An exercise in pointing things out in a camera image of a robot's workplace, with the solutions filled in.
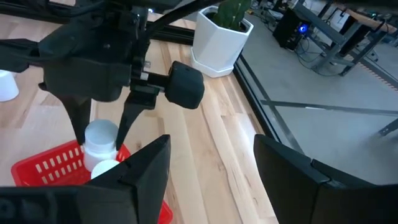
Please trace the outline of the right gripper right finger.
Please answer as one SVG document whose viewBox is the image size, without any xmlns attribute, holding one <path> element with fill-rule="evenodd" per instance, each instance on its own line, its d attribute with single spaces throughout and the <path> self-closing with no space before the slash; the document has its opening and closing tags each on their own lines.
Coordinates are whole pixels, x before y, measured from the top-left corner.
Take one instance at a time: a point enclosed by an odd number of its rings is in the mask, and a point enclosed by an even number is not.
<svg viewBox="0 0 398 224">
<path fill-rule="evenodd" d="M 262 134 L 254 157 L 279 224 L 398 224 L 398 184 L 366 182 Z"/>
</svg>

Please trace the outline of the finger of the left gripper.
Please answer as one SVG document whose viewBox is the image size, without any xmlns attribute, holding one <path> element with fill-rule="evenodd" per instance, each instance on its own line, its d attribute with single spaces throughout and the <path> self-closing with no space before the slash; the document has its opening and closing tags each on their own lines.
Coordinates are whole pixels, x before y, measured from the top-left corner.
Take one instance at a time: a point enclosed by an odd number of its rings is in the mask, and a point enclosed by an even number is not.
<svg viewBox="0 0 398 224">
<path fill-rule="evenodd" d="M 85 129 L 90 123 L 91 99 L 80 96 L 59 96 L 70 118 L 79 145 L 85 142 Z"/>
<path fill-rule="evenodd" d="M 130 93 L 124 102 L 124 110 L 121 116 L 116 149 L 120 150 L 133 122 L 144 110 L 155 108 L 157 95 L 153 93 Z"/>
</svg>

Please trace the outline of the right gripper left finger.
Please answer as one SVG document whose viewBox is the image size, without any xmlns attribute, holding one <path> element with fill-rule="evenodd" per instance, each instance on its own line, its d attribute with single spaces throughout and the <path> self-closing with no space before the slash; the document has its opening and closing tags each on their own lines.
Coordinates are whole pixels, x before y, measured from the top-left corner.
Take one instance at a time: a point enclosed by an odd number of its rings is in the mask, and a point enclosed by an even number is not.
<svg viewBox="0 0 398 224">
<path fill-rule="evenodd" d="M 79 224 L 157 224 L 170 167 L 164 134 L 85 184 Z"/>
</svg>

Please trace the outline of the white plastic pill bottle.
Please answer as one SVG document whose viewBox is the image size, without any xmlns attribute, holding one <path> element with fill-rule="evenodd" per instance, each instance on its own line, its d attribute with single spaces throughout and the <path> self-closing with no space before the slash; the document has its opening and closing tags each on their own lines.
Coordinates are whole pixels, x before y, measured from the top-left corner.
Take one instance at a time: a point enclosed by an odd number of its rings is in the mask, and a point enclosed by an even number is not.
<svg viewBox="0 0 398 224">
<path fill-rule="evenodd" d="M 86 127 L 83 143 L 86 170 L 91 172 L 99 162 L 116 159 L 117 134 L 118 127 L 107 119 L 96 119 Z"/>
<path fill-rule="evenodd" d="M 0 70 L 0 102 L 13 100 L 19 94 L 19 89 L 12 72 Z"/>
<path fill-rule="evenodd" d="M 104 174 L 105 172 L 111 170 L 113 167 L 117 166 L 119 164 L 119 161 L 116 160 L 103 160 L 97 165 L 94 166 L 93 170 L 91 171 L 91 179 L 95 179 L 101 174 Z"/>
</svg>

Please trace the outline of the red plastic basket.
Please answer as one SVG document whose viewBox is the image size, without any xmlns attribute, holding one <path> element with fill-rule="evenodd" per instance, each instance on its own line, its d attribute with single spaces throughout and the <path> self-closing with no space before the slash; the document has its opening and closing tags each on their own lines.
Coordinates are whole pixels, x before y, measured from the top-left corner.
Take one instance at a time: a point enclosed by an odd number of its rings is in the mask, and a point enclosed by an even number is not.
<svg viewBox="0 0 398 224">
<path fill-rule="evenodd" d="M 116 159 L 121 163 L 131 155 L 123 146 Z M 15 186 L 0 187 L 0 224 L 79 224 L 79 195 L 92 179 L 76 141 L 17 162 L 11 174 Z M 163 199 L 157 224 L 172 219 Z"/>
</svg>

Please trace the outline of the white hexagonal planter pot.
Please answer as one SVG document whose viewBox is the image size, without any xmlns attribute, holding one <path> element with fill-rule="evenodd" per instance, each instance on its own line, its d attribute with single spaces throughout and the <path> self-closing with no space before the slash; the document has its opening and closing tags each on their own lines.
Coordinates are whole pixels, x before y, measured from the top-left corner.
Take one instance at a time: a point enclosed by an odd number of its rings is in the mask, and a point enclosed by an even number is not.
<svg viewBox="0 0 398 224">
<path fill-rule="evenodd" d="M 243 19 L 243 31 L 229 30 L 216 25 L 208 14 L 217 12 L 209 6 L 197 14 L 193 45 L 190 49 L 192 67 L 203 74 L 218 78 L 229 75 L 254 26 Z"/>
</svg>

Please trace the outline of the green cactus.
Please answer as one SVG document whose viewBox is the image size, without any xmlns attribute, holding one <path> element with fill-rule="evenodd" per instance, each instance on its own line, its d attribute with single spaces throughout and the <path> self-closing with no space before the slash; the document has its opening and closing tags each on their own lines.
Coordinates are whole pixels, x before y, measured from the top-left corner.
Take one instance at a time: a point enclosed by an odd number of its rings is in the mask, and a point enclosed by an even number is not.
<svg viewBox="0 0 398 224">
<path fill-rule="evenodd" d="M 251 3 L 252 0 L 226 0 L 218 6 L 212 21 L 219 27 L 243 32 L 242 21 Z"/>
</svg>

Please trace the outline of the black computer with blue light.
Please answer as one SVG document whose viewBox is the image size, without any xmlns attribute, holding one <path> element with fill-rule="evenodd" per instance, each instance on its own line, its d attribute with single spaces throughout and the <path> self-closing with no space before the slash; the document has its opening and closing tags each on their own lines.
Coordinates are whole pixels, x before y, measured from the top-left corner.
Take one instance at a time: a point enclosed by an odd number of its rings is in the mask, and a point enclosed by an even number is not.
<svg viewBox="0 0 398 224">
<path fill-rule="evenodd" d="M 280 47 L 295 50 L 312 23 L 300 13 L 289 8 L 277 24 L 273 37 Z"/>
</svg>

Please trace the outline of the wooden desk with metal legs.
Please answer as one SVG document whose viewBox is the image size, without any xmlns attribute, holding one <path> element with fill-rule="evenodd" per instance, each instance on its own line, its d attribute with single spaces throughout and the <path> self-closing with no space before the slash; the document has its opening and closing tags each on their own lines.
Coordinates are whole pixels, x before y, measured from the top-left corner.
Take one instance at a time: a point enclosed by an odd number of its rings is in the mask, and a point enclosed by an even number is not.
<svg viewBox="0 0 398 224">
<path fill-rule="evenodd" d="M 322 45 L 321 42 L 317 41 L 316 39 L 312 40 L 325 53 L 325 57 L 312 67 L 312 70 L 315 72 L 319 72 L 323 66 L 333 62 L 345 66 L 343 71 L 339 73 L 339 76 L 343 77 L 348 72 L 350 72 L 359 63 L 359 61 L 364 58 L 364 56 L 370 53 L 370 51 L 372 51 L 372 49 L 378 43 L 380 43 L 380 41 L 387 34 L 393 34 L 397 31 L 394 26 L 389 25 L 385 20 L 376 20 L 372 17 L 364 15 L 362 12 L 355 12 L 347 6 L 339 5 L 337 9 L 356 19 L 355 23 L 352 27 L 349 28 L 347 33 L 341 34 L 337 30 L 332 28 L 331 25 L 322 20 L 323 15 L 325 15 L 327 10 L 329 10 L 330 6 L 333 4 L 332 1 L 326 3 L 325 7 L 318 15 L 314 14 L 310 9 L 306 8 L 303 5 L 304 2 L 305 0 L 298 0 L 293 7 L 293 11 L 303 16 L 306 20 L 310 21 L 315 28 L 317 28 L 321 33 L 325 34 L 335 43 L 334 47 L 325 47 Z M 362 51 L 360 51 L 359 54 L 357 54 L 351 61 L 345 60 L 343 57 L 340 57 L 338 55 L 338 52 L 344 47 L 349 39 L 352 38 L 354 33 L 361 26 L 370 27 L 373 32 L 377 32 L 379 35 L 374 40 L 370 41 L 370 43 L 364 49 L 362 49 Z"/>
</svg>

